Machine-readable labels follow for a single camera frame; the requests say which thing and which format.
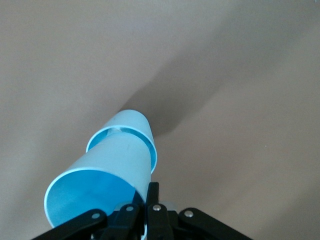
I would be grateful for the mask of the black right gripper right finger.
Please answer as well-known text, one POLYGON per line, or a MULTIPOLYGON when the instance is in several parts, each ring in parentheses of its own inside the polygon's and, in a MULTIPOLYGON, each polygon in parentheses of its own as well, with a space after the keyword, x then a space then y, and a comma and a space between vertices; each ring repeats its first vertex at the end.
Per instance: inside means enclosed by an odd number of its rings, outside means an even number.
POLYGON ((189 207, 169 210, 159 201, 159 183, 151 182, 145 203, 148 240, 249 240, 205 212, 189 207))

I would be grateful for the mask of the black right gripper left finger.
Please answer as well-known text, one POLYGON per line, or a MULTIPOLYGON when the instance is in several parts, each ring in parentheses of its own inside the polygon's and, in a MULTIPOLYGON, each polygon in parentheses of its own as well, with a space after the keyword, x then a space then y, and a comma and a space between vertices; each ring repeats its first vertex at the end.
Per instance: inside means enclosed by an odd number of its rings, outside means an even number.
POLYGON ((37 237, 36 240, 138 240, 143 235, 141 208, 126 204, 107 215, 89 210, 37 237))

